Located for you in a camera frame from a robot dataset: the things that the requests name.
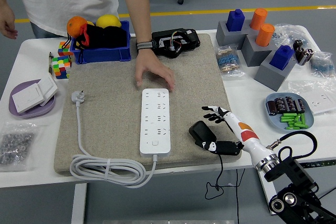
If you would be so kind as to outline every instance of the green battery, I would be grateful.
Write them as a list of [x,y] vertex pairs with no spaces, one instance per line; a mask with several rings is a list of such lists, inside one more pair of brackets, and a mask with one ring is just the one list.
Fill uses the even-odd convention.
[[286,127],[286,130],[299,130],[300,127]]
[[282,116],[280,117],[281,119],[292,119],[294,120],[295,119],[295,116]]
[[298,122],[300,119],[300,115],[297,115],[295,118],[294,118],[294,122]]
[[306,116],[304,115],[304,113],[301,114],[301,122],[303,124],[306,124]]
[[296,127],[300,127],[300,128],[303,128],[303,129],[308,129],[308,125],[306,124],[302,124],[302,123],[294,123],[294,126]]
[[280,119],[281,123],[293,122],[293,119]]
[[297,116],[298,114],[297,113],[284,113],[282,114],[283,116]]

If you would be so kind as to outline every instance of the screws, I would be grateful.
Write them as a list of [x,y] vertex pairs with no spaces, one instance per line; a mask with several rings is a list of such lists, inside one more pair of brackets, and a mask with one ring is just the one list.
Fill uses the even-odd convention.
[[0,144],[0,165],[17,165],[28,156],[33,133],[6,134]]

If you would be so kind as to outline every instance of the rubik's cube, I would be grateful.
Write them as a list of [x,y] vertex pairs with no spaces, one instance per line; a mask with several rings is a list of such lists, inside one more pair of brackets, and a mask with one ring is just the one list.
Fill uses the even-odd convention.
[[71,70],[71,58],[69,56],[60,56],[52,59],[52,70],[56,79],[68,79]]
[[58,46],[58,55],[59,56],[65,56],[65,55],[74,55],[73,52],[70,51],[70,44],[68,44],[64,49],[62,49],[62,46],[64,45],[65,41],[61,41]]

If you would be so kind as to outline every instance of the robot finger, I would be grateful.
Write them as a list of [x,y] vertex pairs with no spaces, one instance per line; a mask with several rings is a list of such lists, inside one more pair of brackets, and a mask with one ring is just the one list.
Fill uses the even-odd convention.
[[224,119],[217,119],[216,121],[215,121],[215,123],[221,123],[221,122],[224,122],[225,120]]
[[216,106],[203,106],[202,110],[211,110],[211,111],[217,112],[217,108],[218,107]]
[[211,117],[213,117],[213,116],[217,116],[216,114],[206,114],[206,115],[204,115],[203,117],[204,118],[211,118]]

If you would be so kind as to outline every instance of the wristwatch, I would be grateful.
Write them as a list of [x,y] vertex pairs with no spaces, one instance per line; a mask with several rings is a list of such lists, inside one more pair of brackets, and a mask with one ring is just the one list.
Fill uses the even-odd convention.
[[147,41],[147,42],[140,42],[140,43],[137,43],[137,49],[140,50],[140,49],[145,49],[145,48],[150,48],[150,49],[153,49],[154,46],[153,46],[153,41]]

